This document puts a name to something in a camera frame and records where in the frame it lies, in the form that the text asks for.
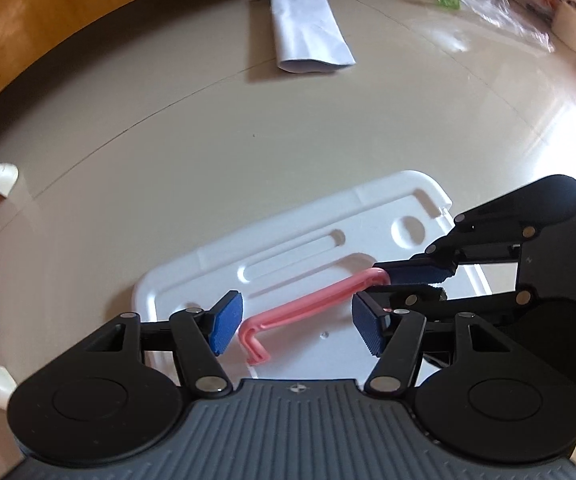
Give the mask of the clear plastic bag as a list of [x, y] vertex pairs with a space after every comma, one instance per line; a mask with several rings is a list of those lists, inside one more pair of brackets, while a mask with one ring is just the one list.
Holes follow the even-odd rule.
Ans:
[[439, 8], [482, 27], [508, 40], [545, 53], [555, 47], [547, 32], [532, 25], [514, 10], [509, 0], [432, 0]]

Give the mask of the white paper bag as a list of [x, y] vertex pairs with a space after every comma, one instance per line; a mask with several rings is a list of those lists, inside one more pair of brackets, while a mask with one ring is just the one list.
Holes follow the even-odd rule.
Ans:
[[356, 64], [328, 0], [271, 0], [271, 16], [280, 70], [333, 73]]

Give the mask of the white lid with pink handle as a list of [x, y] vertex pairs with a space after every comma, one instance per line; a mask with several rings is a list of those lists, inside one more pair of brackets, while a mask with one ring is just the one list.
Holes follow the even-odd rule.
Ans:
[[[250, 318], [341, 281], [378, 261], [406, 260], [447, 233], [452, 200], [418, 171], [402, 171], [253, 223], [147, 272], [132, 307], [146, 322], [187, 308], [207, 310], [226, 292]], [[343, 301], [304, 322], [260, 335], [271, 359], [249, 365], [237, 340], [220, 362], [230, 380], [365, 382], [376, 364]]]

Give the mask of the white tote bag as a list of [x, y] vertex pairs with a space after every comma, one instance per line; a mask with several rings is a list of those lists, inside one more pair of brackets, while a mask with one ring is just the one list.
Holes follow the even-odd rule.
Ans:
[[561, 0], [553, 17], [552, 32], [576, 53], [576, 0]]

